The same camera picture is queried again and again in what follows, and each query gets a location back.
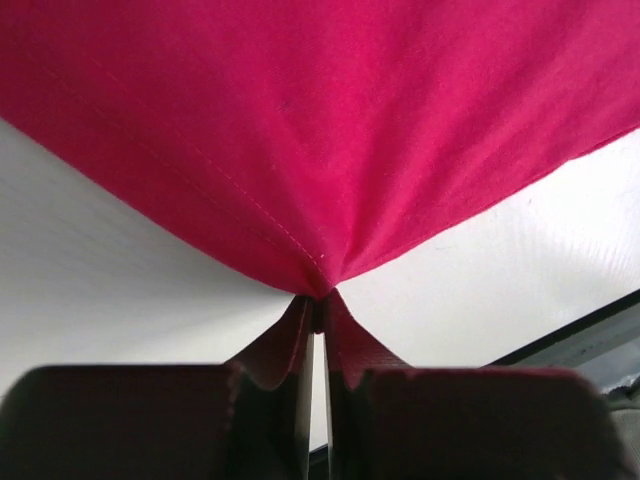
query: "pink cloth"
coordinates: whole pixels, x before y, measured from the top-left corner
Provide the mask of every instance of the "pink cloth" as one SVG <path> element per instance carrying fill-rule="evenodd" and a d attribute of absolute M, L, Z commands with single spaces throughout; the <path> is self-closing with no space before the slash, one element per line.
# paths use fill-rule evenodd
<path fill-rule="evenodd" d="M 7 121 L 315 296 L 640 123 L 636 0 L 8 0 L 0 65 Z"/>

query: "red fabric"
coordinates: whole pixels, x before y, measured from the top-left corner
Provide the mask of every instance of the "red fabric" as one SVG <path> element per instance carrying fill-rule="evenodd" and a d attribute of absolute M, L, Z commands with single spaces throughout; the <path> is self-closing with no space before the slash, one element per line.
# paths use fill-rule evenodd
<path fill-rule="evenodd" d="M 640 122 L 636 0 L 5 0 L 0 115 L 316 296 Z"/>

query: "stitched seam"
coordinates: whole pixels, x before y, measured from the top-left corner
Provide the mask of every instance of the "stitched seam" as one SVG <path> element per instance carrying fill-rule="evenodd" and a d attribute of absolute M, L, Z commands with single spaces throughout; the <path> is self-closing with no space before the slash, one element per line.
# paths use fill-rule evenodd
<path fill-rule="evenodd" d="M 54 22 L 52 21 L 52 19 L 46 15 L 44 12 L 42 12 L 41 10 L 37 9 L 37 8 L 33 8 L 33 12 L 40 15 L 44 20 L 47 21 L 47 23 L 49 25 L 54 25 Z M 126 94 L 128 95 L 130 98 L 132 98 L 136 103 L 138 103 L 139 106 L 141 106 L 142 108 L 144 108 L 148 113 L 152 114 L 154 117 L 157 117 L 161 120 L 161 122 L 163 123 L 163 125 L 168 128 L 180 141 L 182 141 L 187 147 L 189 147 L 193 152 L 196 153 L 196 155 L 198 155 L 199 157 L 201 157 L 203 160 L 205 160 L 209 165 L 211 165 L 213 168 L 215 168 L 224 178 L 227 179 L 227 181 L 229 181 L 245 198 L 247 198 L 255 207 L 257 207 L 264 215 L 267 216 L 267 218 L 269 220 L 271 220 L 271 222 L 273 224 L 275 224 L 280 230 L 282 230 L 282 232 L 298 247 L 298 249 L 305 254 L 305 256 L 307 256 L 307 258 L 309 258 L 309 260 L 311 260 L 311 262 L 313 263 L 313 265 L 316 267 L 318 273 L 322 276 L 322 278 L 328 283 L 331 284 L 331 282 L 329 281 L 329 279 L 325 276 L 324 272 L 322 271 L 322 269 L 320 268 L 320 266 L 318 265 L 318 263 L 316 262 L 315 258 L 309 253 L 309 251 L 304 248 L 304 246 L 289 232 L 289 230 L 287 230 L 284 225 L 282 225 L 280 222 L 278 222 L 266 209 L 264 209 L 262 207 L 262 205 L 260 205 L 257 200 L 255 200 L 246 190 L 244 190 L 240 185 L 238 185 L 238 183 L 228 174 L 226 173 L 222 168 L 220 168 L 219 165 L 217 165 L 210 157 L 208 157 L 207 155 L 205 155 L 205 153 L 198 148 L 194 143 L 192 143 L 191 141 L 189 141 L 186 136 L 180 131 L 178 130 L 178 128 L 175 125 L 172 125 L 171 123 L 167 122 L 166 120 L 163 119 L 163 116 L 158 114 L 158 112 L 154 111 L 151 107 L 149 107 L 145 102 L 143 102 L 134 92 L 132 92 L 121 80 L 119 80 L 113 73 L 111 73 L 105 66 L 104 64 L 102 64 L 98 59 L 96 59 L 95 57 L 91 56 L 89 53 L 87 53 L 75 40 L 73 40 L 72 38 L 70 38 L 69 36 L 66 36 L 62 33 L 62 31 L 55 26 L 56 30 L 57 30 L 57 34 L 61 37 L 61 38 L 65 38 L 67 42 L 71 43 L 74 48 L 76 48 L 85 58 L 87 58 L 89 61 L 91 61 L 96 67 L 98 67 L 100 70 L 102 70 L 102 72 L 104 74 L 106 74 L 116 85 L 118 85 L 118 87 Z"/>
<path fill-rule="evenodd" d="M 18 45 L 13 39 L 11 39 L 11 41 L 12 41 L 12 43 L 14 43 L 14 45 L 20 47 L 20 45 Z M 220 203 L 218 203 L 216 200 L 211 198 L 204 190 L 202 190 L 200 187 L 198 187 L 196 184 L 194 184 L 191 180 L 189 180 L 189 178 L 185 177 L 179 170 L 177 170 L 171 164 L 169 164 L 166 161 L 164 161 L 163 157 L 161 155 L 159 155 L 155 150 L 153 150 L 149 145 L 147 145 L 146 143 L 136 139 L 123 125 L 121 125 L 120 123 L 108 118 L 107 114 L 102 109 L 91 105 L 86 98 L 84 98 L 82 95 L 80 95 L 76 90 L 74 90 L 64 80 L 62 80 L 62 78 L 59 75 L 57 75 L 55 72 L 53 72 L 48 67 L 42 65 L 42 63 L 30 51 L 25 50 L 25 55 L 31 62 L 33 62 L 38 67 L 40 67 L 44 71 L 45 74 L 47 74 L 49 77 L 51 77 L 54 80 L 55 85 L 60 90 L 62 90 L 64 93 L 66 93 L 70 98 L 80 102 L 85 107 L 90 108 L 96 115 L 98 115 L 101 119 L 103 119 L 104 121 L 109 123 L 109 125 L 111 125 L 113 128 L 116 128 L 117 130 L 120 130 L 131 142 L 133 142 L 138 147 L 146 150 L 153 158 L 158 160 L 161 163 L 161 165 L 163 165 L 168 170 L 173 171 L 178 176 L 178 178 L 182 179 L 187 185 L 189 185 L 197 193 L 202 195 L 206 200 L 211 202 L 215 207 L 219 208 L 224 213 L 228 214 L 233 219 L 235 219 L 240 225 L 242 225 L 245 228 L 249 229 L 250 231 L 254 232 L 258 237 L 262 238 L 263 240 L 267 241 L 268 243 L 276 246 L 276 244 L 270 238 L 264 236 L 264 234 L 262 234 L 261 232 L 259 232 L 256 229 L 250 227 L 249 225 L 245 224 L 240 218 L 238 218 L 236 215 L 234 215 L 229 210 L 225 209 L 222 205 L 220 205 Z"/>

